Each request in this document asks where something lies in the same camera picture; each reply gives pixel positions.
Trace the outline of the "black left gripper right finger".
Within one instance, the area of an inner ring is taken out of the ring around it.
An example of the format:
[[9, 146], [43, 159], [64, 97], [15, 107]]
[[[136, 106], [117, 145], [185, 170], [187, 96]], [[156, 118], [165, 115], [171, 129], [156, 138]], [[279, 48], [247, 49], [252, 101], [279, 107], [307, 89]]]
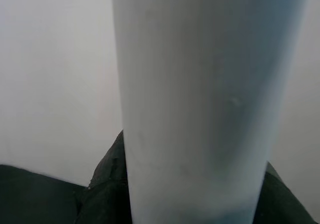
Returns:
[[306, 208], [268, 163], [264, 175], [254, 224], [315, 224]]

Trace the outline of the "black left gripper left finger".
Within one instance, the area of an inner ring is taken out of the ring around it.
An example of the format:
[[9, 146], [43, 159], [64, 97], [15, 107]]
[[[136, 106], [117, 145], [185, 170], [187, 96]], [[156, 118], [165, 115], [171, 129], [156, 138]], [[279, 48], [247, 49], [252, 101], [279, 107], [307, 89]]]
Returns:
[[75, 223], [132, 223], [123, 132], [77, 195]]

